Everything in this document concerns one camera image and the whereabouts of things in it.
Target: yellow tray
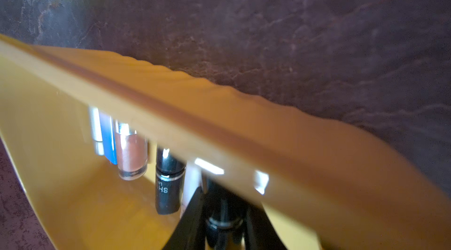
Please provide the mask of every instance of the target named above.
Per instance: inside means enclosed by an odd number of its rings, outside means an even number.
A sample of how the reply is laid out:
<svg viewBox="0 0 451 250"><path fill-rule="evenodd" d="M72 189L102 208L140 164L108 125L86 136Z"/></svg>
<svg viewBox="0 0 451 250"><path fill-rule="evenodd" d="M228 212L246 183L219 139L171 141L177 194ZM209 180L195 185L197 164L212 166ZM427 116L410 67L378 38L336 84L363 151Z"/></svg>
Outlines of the yellow tray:
<svg viewBox="0 0 451 250"><path fill-rule="evenodd" d="M94 155L86 104L185 160L221 167L210 176L343 249L451 244L448 197L386 143L345 123L116 53L4 36L0 100L1 137L60 250L160 249L178 221L156 216L153 174L125 182ZM269 174L264 195L255 170Z"/></svg>

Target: dark wall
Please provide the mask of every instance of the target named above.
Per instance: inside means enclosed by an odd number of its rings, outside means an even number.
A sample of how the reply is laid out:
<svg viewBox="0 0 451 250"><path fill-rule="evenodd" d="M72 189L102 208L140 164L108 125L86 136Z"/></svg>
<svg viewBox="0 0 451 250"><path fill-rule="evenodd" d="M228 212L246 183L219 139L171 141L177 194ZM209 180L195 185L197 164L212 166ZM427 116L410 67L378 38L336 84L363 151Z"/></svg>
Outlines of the dark wall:
<svg viewBox="0 0 451 250"><path fill-rule="evenodd" d="M0 32L22 41L112 50L354 124L451 195L451 0L0 4Z"/></svg>

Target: clear glass bottle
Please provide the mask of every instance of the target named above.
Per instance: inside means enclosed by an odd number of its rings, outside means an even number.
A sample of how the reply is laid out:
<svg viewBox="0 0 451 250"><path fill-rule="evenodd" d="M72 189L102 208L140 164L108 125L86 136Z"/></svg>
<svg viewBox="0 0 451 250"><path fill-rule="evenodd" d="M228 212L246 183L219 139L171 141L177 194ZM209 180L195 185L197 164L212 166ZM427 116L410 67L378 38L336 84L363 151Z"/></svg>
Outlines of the clear glass bottle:
<svg viewBox="0 0 451 250"><path fill-rule="evenodd" d="M119 176L126 181L142 176L147 170L147 140L127 123L115 120L115 141Z"/></svg>

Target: purple textured surface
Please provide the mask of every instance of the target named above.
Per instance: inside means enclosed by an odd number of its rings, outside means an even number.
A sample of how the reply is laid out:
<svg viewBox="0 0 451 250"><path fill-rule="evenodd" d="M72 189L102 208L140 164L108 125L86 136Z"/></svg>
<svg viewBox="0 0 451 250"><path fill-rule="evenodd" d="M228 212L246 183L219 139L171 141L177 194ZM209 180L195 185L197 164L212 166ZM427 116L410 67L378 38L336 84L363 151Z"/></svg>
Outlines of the purple textured surface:
<svg viewBox="0 0 451 250"><path fill-rule="evenodd" d="M0 141L0 249L53 250Z"/></svg>

